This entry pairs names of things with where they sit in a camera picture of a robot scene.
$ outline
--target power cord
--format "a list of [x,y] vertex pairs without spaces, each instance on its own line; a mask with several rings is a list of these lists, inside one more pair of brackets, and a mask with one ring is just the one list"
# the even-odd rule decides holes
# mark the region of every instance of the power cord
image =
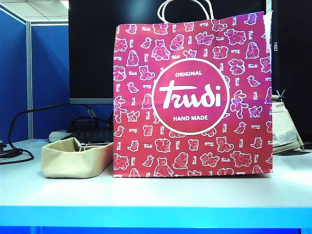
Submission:
[[74,131],[79,130],[80,128],[79,126],[77,126],[77,122],[80,119],[83,119],[83,120],[92,119],[93,120],[93,122],[90,122],[89,125],[85,127],[87,129],[100,129],[99,121],[106,123],[106,128],[112,128],[111,126],[113,126],[113,123],[111,122],[110,118],[108,120],[104,120],[104,119],[98,118],[94,114],[91,114],[89,111],[88,113],[90,116],[79,116],[79,117],[74,118],[71,121],[70,127],[69,129],[67,129],[67,132],[72,133]]
[[[63,104],[58,104],[58,105],[53,105],[53,106],[47,106],[47,107],[42,107],[42,108],[37,108],[37,109],[32,109],[32,110],[27,110],[27,111],[22,111],[22,112],[18,113],[13,118],[13,120],[11,122],[11,125],[10,125],[10,128],[9,128],[8,143],[11,146],[12,149],[11,150],[3,150],[6,147],[6,144],[4,144],[2,140],[0,140],[0,158],[1,158],[1,160],[7,160],[7,159],[15,158],[15,157],[20,156],[23,152],[27,153],[29,155],[29,157],[25,158],[25,159],[21,159],[21,160],[16,160],[16,161],[0,162],[0,165],[19,163],[19,162],[27,162],[27,161],[33,160],[35,158],[30,151],[24,150],[24,149],[21,149],[21,148],[16,148],[12,144],[12,142],[11,142],[11,135],[12,135],[12,132],[13,132],[13,129],[14,129],[14,125],[15,125],[16,119],[20,115],[27,114],[27,113],[32,113],[32,112],[37,112],[37,111],[48,110],[48,109],[52,109],[52,108],[55,108],[55,107],[64,106],[64,105],[70,105],[70,104],[71,103],[63,103]],[[88,108],[88,113],[89,114],[90,113],[94,113],[94,111],[90,107],[88,107],[87,105],[85,105],[85,104],[79,104],[79,105],[82,105],[82,106]]]

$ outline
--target cartoon animal pattern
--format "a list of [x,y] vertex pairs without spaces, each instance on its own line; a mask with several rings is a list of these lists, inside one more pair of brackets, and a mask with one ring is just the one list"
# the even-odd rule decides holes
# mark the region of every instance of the cartoon animal pattern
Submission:
[[[271,57],[262,19],[263,13],[250,13],[220,20],[118,26],[113,65],[114,177],[272,171]],[[161,124],[153,105],[162,103],[152,102],[152,89],[163,69],[191,58],[208,60],[220,70],[230,101],[216,126],[187,136]]]

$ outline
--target blue cubicle partition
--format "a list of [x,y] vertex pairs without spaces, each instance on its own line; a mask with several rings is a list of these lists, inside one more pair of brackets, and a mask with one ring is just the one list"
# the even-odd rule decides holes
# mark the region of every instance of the blue cubicle partition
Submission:
[[[33,107],[69,102],[68,26],[32,26]],[[90,105],[107,119],[112,105]],[[66,130],[72,119],[87,116],[79,105],[61,106],[34,113],[34,138],[47,138],[52,131]]]
[[[0,10],[0,139],[8,142],[14,116],[27,110],[25,23]],[[20,116],[12,142],[28,139],[27,115]]]

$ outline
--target white desk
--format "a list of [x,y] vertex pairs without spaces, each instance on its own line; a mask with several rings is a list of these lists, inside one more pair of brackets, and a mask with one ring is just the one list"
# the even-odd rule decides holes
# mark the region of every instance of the white desk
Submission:
[[35,159],[0,166],[0,225],[312,228],[312,153],[274,156],[272,174],[205,178],[47,179]]

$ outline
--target paper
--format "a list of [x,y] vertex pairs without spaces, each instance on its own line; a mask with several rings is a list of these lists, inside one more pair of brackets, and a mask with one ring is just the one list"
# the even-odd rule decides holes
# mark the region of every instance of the paper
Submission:
[[297,141],[297,131],[283,102],[272,103],[273,147]]

